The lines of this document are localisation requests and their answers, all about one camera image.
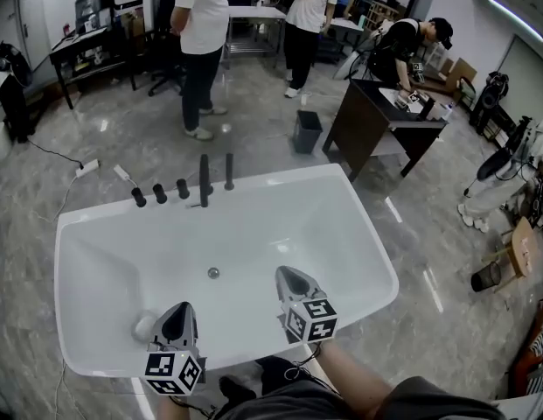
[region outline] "man in white t-shirt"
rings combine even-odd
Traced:
[[[199,127],[199,115],[224,115],[213,106],[211,86],[219,68],[228,27],[228,0],[176,0],[172,30],[180,35],[186,61],[182,92],[185,134],[197,140],[212,140],[212,132]]]
[[[290,81],[290,87],[285,92],[286,97],[297,96],[306,83],[310,66],[316,56],[319,33],[327,32],[330,28],[337,2],[338,0],[295,0],[292,3],[285,28],[287,81]]]

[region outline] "marble floor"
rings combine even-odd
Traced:
[[[307,86],[306,109],[319,114],[325,133],[347,86],[332,81],[332,73],[317,64]],[[292,151],[289,135],[301,101],[283,98],[281,76],[264,59],[238,59],[219,74],[214,100],[230,112],[205,121],[215,130],[230,123],[232,130],[213,143],[184,136],[174,89],[149,98],[149,77],[138,84],[132,92],[126,80],[108,79],[74,95],[73,112],[58,101],[45,113],[34,142],[83,162],[101,161],[98,172],[73,184],[66,211],[128,198],[129,185],[112,170],[116,164],[146,190],[187,176],[195,184],[204,152],[213,181],[224,178],[229,151],[237,177],[328,163],[319,147],[309,157]],[[389,156],[371,159],[354,184],[398,273],[400,293],[387,308],[340,331],[338,342],[391,383],[423,375],[457,394],[491,398],[529,329],[543,296],[543,256],[529,278],[498,294],[476,294],[469,285],[481,256],[498,244],[498,232],[465,227],[456,203],[491,151],[457,108],[406,178],[399,172],[407,158]],[[0,390],[17,418],[51,418],[55,411],[62,358],[53,302],[56,224],[49,220],[73,165],[29,144],[15,145],[0,164]],[[507,227],[499,215],[493,226],[502,232]],[[255,375],[249,363],[228,370],[244,379]],[[213,385],[216,378],[209,374]],[[141,395],[138,381],[82,377],[69,368],[65,380],[59,419],[80,418],[74,404],[88,420],[153,418],[156,398]]]

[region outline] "white bathtub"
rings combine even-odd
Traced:
[[[207,369],[291,346],[277,316],[275,270],[313,276],[340,326],[393,301],[398,280],[351,184],[336,164],[213,184],[209,207],[198,188],[158,205],[124,200],[59,218],[55,307],[61,350],[81,375],[139,376],[145,345],[131,330],[139,312],[162,315],[188,301]],[[220,271],[212,280],[211,267]]]

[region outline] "white t-shirt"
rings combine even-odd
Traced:
[[[326,4],[338,0],[295,0],[287,14],[287,23],[307,32],[320,32],[325,22]]]
[[[181,32],[182,51],[207,54],[221,48],[228,28],[228,0],[176,0],[176,6],[191,8]]]

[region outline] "dark wooden table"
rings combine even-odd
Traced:
[[[73,72],[73,77],[70,79],[65,79],[63,77],[61,65],[64,62],[69,62],[73,66],[73,63],[76,61],[79,54],[99,46],[102,47],[102,51],[109,52],[112,59],[99,66],[92,65],[83,73],[74,74]],[[71,110],[73,110],[73,103],[71,102],[71,97],[67,91],[67,86],[75,81],[84,80],[89,76],[106,72],[113,68],[121,66],[126,67],[129,72],[129,78],[131,79],[131,87],[133,90],[136,90],[135,76],[133,75],[134,57],[134,49],[131,43],[126,39],[122,29],[98,30],[97,33],[91,31],[90,33],[81,35],[73,40],[63,39],[50,53],[50,61],[55,67],[55,73],[58,75],[61,90],[63,91],[63,95]]]
[[[396,108],[379,91],[380,88],[395,86],[371,80],[352,80],[325,140],[323,151],[327,153],[335,142],[351,167],[351,182],[357,178],[387,130],[409,157],[409,162],[401,170],[401,175],[407,176],[448,124],[443,120],[417,122],[416,114]]]

